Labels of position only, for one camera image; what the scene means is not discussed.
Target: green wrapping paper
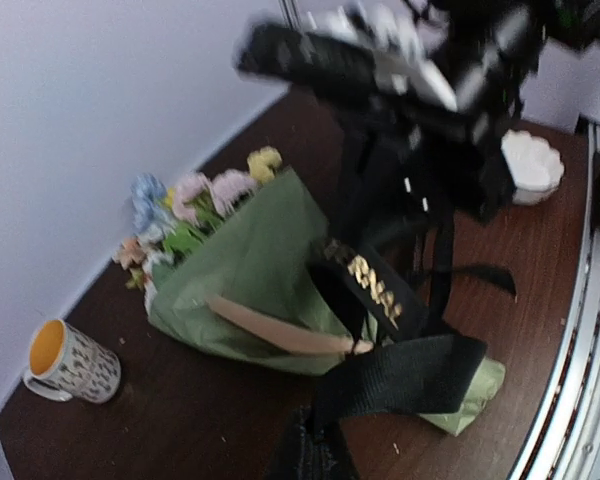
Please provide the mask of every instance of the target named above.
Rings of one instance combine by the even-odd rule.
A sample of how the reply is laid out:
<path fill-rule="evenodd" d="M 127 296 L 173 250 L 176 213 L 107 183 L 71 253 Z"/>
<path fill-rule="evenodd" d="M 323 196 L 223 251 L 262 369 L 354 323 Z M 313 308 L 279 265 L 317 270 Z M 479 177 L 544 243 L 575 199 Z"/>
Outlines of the green wrapping paper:
<path fill-rule="evenodd" d="M 309 245 L 326 230 L 326 218 L 305 186 L 295 172 L 285 171 L 175 270 L 154 268 L 158 293 L 149 322 L 205 353 L 296 374 L 323 375 L 344 357 L 280 350 L 215 315 L 205 301 L 217 294 L 298 327 L 349 336 L 305 268 Z M 371 319 L 363 338 L 372 340 L 375 333 Z M 459 412 L 423 418 L 457 435 L 484 409 L 503 380 L 504 366 L 485 359 Z"/>

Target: scalloped white dish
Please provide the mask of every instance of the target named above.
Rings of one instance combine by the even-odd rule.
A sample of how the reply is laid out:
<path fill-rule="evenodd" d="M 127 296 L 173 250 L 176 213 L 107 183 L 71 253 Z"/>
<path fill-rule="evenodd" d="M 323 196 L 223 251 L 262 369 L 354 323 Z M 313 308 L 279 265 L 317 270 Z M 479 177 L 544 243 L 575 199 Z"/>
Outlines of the scalloped white dish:
<path fill-rule="evenodd" d="M 502 153 L 516 185 L 516 205 L 535 205 L 558 189 L 564 165 L 544 138 L 510 130 L 502 138 Z"/>

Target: mug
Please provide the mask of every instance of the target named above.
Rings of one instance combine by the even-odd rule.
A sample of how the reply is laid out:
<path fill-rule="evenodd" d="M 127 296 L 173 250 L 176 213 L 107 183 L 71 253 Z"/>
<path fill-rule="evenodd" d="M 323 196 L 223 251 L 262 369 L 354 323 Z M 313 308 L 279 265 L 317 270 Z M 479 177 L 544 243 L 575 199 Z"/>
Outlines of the mug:
<path fill-rule="evenodd" d="M 51 320 L 31 340 L 22 381 L 32 392 L 56 402 L 76 397 L 105 403 L 120 386 L 121 373 L 115 353 L 62 320 Z"/>

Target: dark brown tabletop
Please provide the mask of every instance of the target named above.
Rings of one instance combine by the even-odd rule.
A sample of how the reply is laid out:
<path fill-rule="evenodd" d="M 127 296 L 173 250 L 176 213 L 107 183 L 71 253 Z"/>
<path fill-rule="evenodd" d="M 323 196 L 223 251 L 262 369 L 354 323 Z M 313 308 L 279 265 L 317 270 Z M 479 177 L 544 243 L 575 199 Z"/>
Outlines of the dark brown tabletop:
<path fill-rule="evenodd" d="M 418 418 L 346 420 L 363 479 L 500 480 L 523 444 L 570 305 L 586 190 L 585 140 L 523 127 L 560 150 L 562 186 L 546 202 L 504 211 L 486 228 L 459 216 L 456 230 L 456 263 L 509 267 L 517 302 L 476 280 L 458 279 L 446 315 L 463 333 L 489 344 L 489 356 L 507 367 L 504 386 L 458 438 Z M 252 150 L 271 144 L 331 213 L 341 140 L 326 109 L 292 93 L 205 171 L 244 169 Z M 309 400 L 313 381 L 171 340 L 147 323 L 142 294 L 125 288 L 126 275 L 109 266 L 68 319 L 118 353 L 125 371 L 120 395 L 104 406 L 58 404 L 19 387 L 0 415 L 16 480 L 260 478 L 284 422 Z"/>

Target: patterned mug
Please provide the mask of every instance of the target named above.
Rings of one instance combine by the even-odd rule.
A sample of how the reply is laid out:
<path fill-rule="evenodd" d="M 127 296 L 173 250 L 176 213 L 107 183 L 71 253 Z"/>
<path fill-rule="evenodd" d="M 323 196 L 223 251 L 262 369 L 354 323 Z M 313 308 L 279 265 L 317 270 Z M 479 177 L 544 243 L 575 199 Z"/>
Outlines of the patterned mug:
<path fill-rule="evenodd" d="M 76 397 L 105 403 L 120 386 L 121 372 L 115 353 L 62 320 L 51 320 L 31 340 L 22 381 L 32 392 L 56 402 Z"/>

